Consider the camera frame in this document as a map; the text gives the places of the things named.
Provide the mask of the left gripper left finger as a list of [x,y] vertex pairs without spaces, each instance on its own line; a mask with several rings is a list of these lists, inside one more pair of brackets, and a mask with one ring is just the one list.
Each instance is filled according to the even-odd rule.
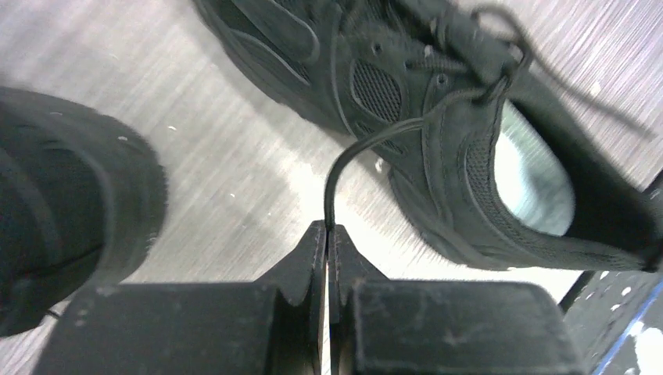
[[36,374],[319,374],[322,221],[251,282],[119,284],[80,291]]

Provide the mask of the black shoelace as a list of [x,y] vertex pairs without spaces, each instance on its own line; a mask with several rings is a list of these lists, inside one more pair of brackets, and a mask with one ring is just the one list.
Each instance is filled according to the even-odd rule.
[[541,69],[553,79],[561,88],[570,95],[576,97],[579,101],[588,106],[594,107],[605,115],[617,120],[629,129],[637,132],[645,138],[653,138],[654,132],[648,130],[644,125],[637,123],[633,118],[619,112],[617,109],[605,105],[590,96],[584,95],[581,91],[566,83],[561,77],[556,75],[553,70],[543,61],[539,53],[531,46],[529,37],[524,31],[519,20],[508,10],[498,5],[478,5],[470,13],[470,17],[476,21],[482,14],[492,14],[501,18],[513,31],[512,39],[502,39],[500,42],[509,46],[514,46],[521,51],[521,59],[515,65],[502,65],[500,75],[497,79],[480,87],[470,87],[459,91],[450,92],[442,101],[426,112],[423,116],[400,121],[387,126],[381,131],[376,131],[363,137],[351,144],[334,161],[329,170],[324,186],[324,227],[328,233],[335,229],[335,194],[338,182],[343,170],[360,153],[373,148],[387,140],[405,134],[407,132],[423,130],[429,120],[434,120],[443,114],[443,111],[453,103],[459,101],[470,101],[480,104],[486,104],[491,101],[497,101],[506,96],[508,90],[518,74],[529,69],[533,62],[537,62]]

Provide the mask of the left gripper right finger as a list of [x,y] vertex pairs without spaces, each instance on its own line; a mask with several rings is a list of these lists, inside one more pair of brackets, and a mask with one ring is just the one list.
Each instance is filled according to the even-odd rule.
[[333,374],[583,374],[549,293],[513,281],[391,280],[328,232]]

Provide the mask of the black shoe with laces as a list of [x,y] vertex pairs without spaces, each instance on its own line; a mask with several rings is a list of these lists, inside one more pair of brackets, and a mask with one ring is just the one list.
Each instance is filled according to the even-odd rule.
[[[305,120],[357,140],[423,116],[452,91],[497,79],[521,51],[498,16],[474,21],[446,1],[198,1],[200,16],[238,69]],[[662,269],[662,180],[628,183],[530,70],[506,96],[459,101],[423,130],[373,147],[406,218],[448,260],[484,270]],[[497,142],[505,118],[529,137],[571,189],[559,234],[525,224],[498,195]]]

